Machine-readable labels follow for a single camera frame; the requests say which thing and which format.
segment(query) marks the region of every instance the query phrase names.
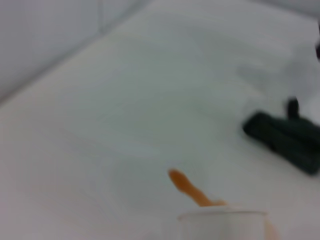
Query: white surface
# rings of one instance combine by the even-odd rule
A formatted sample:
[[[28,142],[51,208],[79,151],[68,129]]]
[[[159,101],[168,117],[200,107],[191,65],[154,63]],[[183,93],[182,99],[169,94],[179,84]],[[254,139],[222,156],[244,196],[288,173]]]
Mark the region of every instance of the white surface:
[[[279,6],[299,14],[312,18],[320,19],[320,1],[319,0],[255,0],[257,2],[266,2]]]
[[[101,0],[103,6],[103,26],[113,23],[123,16],[134,4],[142,0]]]
[[[204,207],[182,215],[182,240],[265,240],[265,214],[229,207]]]
[[[2,106],[2,237],[160,240],[195,206],[176,167],[268,211],[284,239],[318,239],[319,178],[240,130],[292,92],[320,120],[317,38],[316,21],[260,4],[153,2]]]
[[[98,0],[0,0],[0,97],[98,29]]]

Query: paper cup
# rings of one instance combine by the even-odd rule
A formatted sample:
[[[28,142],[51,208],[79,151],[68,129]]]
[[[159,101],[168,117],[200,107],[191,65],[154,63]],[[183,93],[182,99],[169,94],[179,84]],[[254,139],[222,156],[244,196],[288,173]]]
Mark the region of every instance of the paper cup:
[[[265,212],[201,207],[181,214],[181,240],[265,240]]]

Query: dark green object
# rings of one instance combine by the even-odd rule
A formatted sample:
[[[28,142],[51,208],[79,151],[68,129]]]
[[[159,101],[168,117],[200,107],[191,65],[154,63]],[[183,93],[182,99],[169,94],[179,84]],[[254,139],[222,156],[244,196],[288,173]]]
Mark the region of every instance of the dark green object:
[[[288,102],[287,119],[257,112],[244,124],[244,132],[267,145],[309,175],[320,169],[320,127],[299,116],[299,103]]]

